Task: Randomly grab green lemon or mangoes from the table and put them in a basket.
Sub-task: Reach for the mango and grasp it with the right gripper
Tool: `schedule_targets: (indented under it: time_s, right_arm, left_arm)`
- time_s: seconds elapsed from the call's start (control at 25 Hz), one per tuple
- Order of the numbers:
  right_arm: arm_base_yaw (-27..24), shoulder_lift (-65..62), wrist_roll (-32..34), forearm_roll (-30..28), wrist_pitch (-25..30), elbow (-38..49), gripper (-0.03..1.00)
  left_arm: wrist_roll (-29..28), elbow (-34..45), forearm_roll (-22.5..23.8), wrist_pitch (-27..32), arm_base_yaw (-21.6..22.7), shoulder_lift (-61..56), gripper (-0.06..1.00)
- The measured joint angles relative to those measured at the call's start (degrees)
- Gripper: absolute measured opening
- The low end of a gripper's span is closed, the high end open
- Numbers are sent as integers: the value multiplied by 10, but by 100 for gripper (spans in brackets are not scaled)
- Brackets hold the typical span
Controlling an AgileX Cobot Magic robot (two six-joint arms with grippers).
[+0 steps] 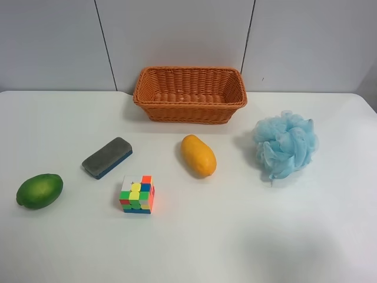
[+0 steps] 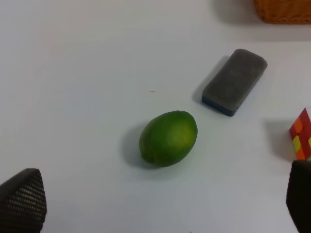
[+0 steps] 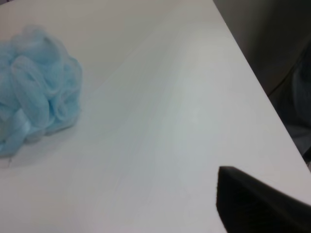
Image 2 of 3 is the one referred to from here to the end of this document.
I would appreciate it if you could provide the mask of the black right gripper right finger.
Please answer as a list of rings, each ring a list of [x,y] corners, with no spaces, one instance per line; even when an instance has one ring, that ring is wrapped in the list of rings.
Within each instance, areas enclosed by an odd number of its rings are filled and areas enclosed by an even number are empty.
[[[311,162],[295,160],[292,163],[286,204],[300,233],[311,232]]]

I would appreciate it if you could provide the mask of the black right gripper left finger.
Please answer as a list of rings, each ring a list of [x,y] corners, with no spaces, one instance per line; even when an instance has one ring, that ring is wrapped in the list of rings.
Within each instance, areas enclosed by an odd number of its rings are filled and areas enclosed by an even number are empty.
[[[0,231],[39,233],[47,214],[42,175],[26,168],[0,185]]]

